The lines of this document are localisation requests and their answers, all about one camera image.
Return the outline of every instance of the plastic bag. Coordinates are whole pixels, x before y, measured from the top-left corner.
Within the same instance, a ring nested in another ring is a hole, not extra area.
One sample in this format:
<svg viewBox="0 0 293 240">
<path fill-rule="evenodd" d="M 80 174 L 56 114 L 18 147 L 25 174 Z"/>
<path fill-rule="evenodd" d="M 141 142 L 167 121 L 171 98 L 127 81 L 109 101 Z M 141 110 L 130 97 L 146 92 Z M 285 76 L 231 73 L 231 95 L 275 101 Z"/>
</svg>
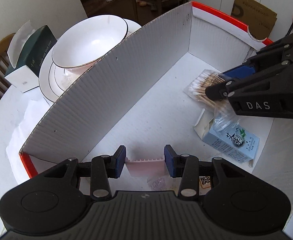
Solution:
<svg viewBox="0 0 293 240">
<path fill-rule="evenodd" d="M 217 101 L 214 108 L 213 129 L 218 135 L 222 135 L 225 130 L 239 125 L 240 117 L 235 114 L 231 104 L 227 99 Z"/>
<path fill-rule="evenodd" d="M 77 73 L 73 73 L 67 69 L 64 70 L 63 75 L 62 75 L 62 79 L 61 79 L 61 85 L 63 90 L 67 90 L 73 83 L 74 81 L 77 80 L 77 78 L 80 75 Z"/>
<path fill-rule="evenodd" d="M 205 69 L 186 90 L 188 96 L 198 102 L 205 103 L 205 108 L 209 111 L 214 111 L 213 129 L 218 134 L 222 134 L 225 129 L 238 125 L 240 118 L 235 114 L 227 99 L 212 101 L 206 96 L 205 89 L 228 79 L 229 77 L 222 73 Z"/>
<path fill-rule="evenodd" d="M 147 179 L 147 184 L 152 191 L 170 190 L 172 187 L 173 178 L 169 175 L 152 176 Z"/>
</svg>

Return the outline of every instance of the brown cardboard box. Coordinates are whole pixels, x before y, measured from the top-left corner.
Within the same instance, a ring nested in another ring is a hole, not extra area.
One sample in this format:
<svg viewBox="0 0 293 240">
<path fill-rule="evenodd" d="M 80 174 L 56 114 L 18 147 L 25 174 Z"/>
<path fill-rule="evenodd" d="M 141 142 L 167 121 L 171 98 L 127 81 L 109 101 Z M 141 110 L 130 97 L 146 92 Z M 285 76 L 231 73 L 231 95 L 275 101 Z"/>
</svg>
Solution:
<svg viewBox="0 0 293 240">
<path fill-rule="evenodd" d="M 251 35 L 263 40 L 269 37 L 276 13 L 255 0 L 234 0 L 231 16 L 245 23 Z"/>
</svg>

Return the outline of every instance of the white plate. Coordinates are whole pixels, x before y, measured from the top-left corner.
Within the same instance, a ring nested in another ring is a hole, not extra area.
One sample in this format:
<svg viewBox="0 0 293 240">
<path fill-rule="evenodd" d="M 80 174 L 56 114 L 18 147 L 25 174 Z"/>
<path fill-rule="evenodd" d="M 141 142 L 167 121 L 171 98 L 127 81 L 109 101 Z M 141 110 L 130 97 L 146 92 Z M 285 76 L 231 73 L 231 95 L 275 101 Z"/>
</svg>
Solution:
<svg viewBox="0 0 293 240">
<path fill-rule="evenodd" d="M 58 67 L 58 66 L 54 67 L 54 79 L 55 79 L 55 82 L 57 83 L 58 87 L 60 89 L 62 89 L 63 91 L 66 90 L 66 88 L 64 88 L 63 85 L 62 85 L 64 70 L 65 70 L 65 68 L 61 68 L 61 67 Z"/>
<path fill-rule="evenodd" d="M 52 65 L 52 51 L 50 49 L 45 59 L 43 60 L 39 74 L 39 85 L 43 96 L 51 102 L 55 102 L 59 97 L 52 91 L 49 85 L 49 72 Z"/>
<path fill-rule="evenodd" d="M 54 78 L 54 70 L 56 65 L 52 62 L 50 72 L 49 72 L 49 85 L 53 93 L 60 97 L 64 91 L 58 86 Z"/>
<path fill-rule="evenodd" d="M 135 31 L 137 31 L 139 28 L 141 28 L 141 25 L 139 25 L 138 23 L 128 20 L 128 19 L 124 19 L 128 25 L 128 35 L 127 37 L 129 37 L 132 33 L 134 33 Z"/>
<path fill-rule="evenodd" d="M 74 68 L 87 65 L 105 55 L 128 33 L 126 21 L 115 15 L 88 18 L 68 29 L 52 53 L 55 65 Z"/>
</svg>

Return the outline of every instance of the wooden floor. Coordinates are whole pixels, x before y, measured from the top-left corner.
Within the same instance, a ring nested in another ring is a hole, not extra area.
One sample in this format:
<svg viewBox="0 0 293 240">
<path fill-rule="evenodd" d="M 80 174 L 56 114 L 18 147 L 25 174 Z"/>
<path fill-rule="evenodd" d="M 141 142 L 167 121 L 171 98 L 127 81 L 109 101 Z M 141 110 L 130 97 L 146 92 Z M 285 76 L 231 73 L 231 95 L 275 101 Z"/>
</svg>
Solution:
<svg viewBox="0 0 293 240">
<path fill-rule="evenodd" d="M 103 14 L 113 14 L 119 17 L 133 20 L 133 6 L 131 0 L 114 0 L 112 2 L 103 2 L 102 0 L 90 0 L 83 4 L 85 12 L 88 17 L 103 15 Z M 139 6 L 138 7 L 138 16 L 139 24 L 141 26 L 147 24 L 151 20 L 155 19 L 158 15 L 157 12 L 151 12 L 151 6 Z"/>
</svg>

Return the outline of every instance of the small package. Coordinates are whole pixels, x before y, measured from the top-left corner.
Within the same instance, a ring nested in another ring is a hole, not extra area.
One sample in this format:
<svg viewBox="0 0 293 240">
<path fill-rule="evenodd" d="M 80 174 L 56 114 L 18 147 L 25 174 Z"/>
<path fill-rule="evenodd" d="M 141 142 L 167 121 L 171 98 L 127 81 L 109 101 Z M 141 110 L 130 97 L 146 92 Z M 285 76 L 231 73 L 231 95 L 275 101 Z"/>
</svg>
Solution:
<svg viewBox="0 0 293 240">
<path fill-rule="evenodd" d="M 205 143 L 236 160 L 244 163 L 254 159 L 260 139 L 243 127 L 236 125 L 218 134 L 213 129 L 214 115 L 203 109 L 194 130 Z"/>
<path fill-rule="evenodd" d="M 205 195 L 211 190 L 211 179 L 210 176 L 200 176 L 199 177 L 199 194 Z"/>
<path fill-rule="evenodd" d="M 56 42 L 47 25 L 34 30 L 30 21 L 26 22 L 8 48 L 10 66 L 5 79 L 21 92 L 38 87 L 42 62 Z"/>
</svg>

